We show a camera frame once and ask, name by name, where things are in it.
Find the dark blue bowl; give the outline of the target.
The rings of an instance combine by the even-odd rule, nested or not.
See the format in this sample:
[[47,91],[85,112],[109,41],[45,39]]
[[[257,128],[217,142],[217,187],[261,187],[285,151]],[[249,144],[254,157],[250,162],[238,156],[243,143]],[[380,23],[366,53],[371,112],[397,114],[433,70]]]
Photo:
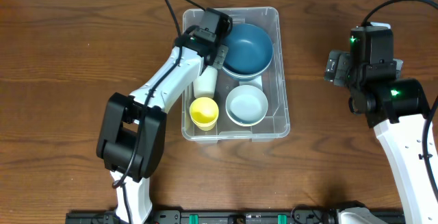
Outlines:
[[258,75],[270,65],[273,44],[268,33],[251,24],[237,24],[224,39],[228,47],[223,69],[236,75]]
[[261,77],[263,75],[263,72],[245,75],[245,74],[234,73],[234,72],[229,71],[227,69],[223,69],[222,71],[225,72],[229,77],[231,77],[239,82],[252,81],[252,80],[257,79],[258,77]]

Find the cream white cup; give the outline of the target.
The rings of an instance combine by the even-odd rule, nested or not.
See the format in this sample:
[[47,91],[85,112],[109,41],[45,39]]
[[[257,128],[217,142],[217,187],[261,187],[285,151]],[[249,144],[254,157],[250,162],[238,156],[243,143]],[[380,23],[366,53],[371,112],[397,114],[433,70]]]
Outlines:
[[207,66],[203,73],[193,82],[194,97],[213,99],[217,78],[218,70],[212,66]]

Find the clear plastic storage container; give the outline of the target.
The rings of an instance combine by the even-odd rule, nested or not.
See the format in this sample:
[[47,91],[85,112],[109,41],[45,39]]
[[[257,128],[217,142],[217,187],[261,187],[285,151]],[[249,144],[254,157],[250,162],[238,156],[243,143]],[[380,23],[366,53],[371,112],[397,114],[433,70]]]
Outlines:
[[263,92],[268,98],[268,112],[258,124],[242,127],[235,124],[225,110],[227,95],[236,87],[239,81],[223,72],[218,73],[214,101],[219,107],[219,117],[215,127],[207,132],[200,130],[192,122],[189,109],[194,101],[193,87],[188,86],[182,98],[182,134],[188,140],[198,143],[216,143],[220,140],[250,139],[253,142],[270,142],[289,134],[290,120],[285,87],[283,55],[281,48],[281,31],[279,13],[273,7],[256,8],[223,8],[223,13],[233,19],[233,27],[237,24],[256,25],[265,30],[273,44],[273,57],[268,68],[263,71]]

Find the yellow cup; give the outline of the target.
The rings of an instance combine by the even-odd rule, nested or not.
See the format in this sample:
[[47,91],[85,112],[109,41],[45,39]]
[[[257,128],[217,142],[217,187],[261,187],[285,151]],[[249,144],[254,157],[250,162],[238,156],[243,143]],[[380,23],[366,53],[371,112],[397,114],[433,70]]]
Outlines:
[[195,126],[205,132],[212,130],[215,127],[217,120],[217,116],[192,116],[192,122]]
[[200,97],[190,105],[190,116],[195,123],[208,124],[217,120],[219,116],[218,104],[211,98]]

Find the grey small bowl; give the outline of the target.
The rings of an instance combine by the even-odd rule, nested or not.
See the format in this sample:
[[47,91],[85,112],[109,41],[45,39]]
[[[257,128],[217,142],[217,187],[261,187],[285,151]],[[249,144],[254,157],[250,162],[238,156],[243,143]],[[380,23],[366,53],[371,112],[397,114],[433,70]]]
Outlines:
[[234,88],[225,101],[227,116],[242,127],[260,123],[265,118],[268,107],[268,98],[264,92],[251,85]]

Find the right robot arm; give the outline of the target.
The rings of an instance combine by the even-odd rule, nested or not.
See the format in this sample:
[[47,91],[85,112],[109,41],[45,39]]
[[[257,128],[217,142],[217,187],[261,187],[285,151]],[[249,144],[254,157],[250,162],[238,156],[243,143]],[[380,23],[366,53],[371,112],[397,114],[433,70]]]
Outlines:
[[432,131],[436,105],[422,85],[401,78],[388,24],[352,29],[350,51],[329,53],[324,78],[350,93],[353,114],[363,114],[389,161],[406,223],[437,222],[437,149]]

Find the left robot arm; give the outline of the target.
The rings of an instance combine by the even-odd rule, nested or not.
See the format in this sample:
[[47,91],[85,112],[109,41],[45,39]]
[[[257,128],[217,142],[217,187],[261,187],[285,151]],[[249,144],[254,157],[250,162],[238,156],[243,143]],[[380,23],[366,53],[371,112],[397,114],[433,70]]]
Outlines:
[[207,8],[198,25],[174,41],[164,65],[130,95],[114,93],[105,107],[96,155],[117,191],[114,220],[146,223],[153,209],[149,182],[164,152],[167,114],[182,92],[208,67],[221,68],[233,19]]

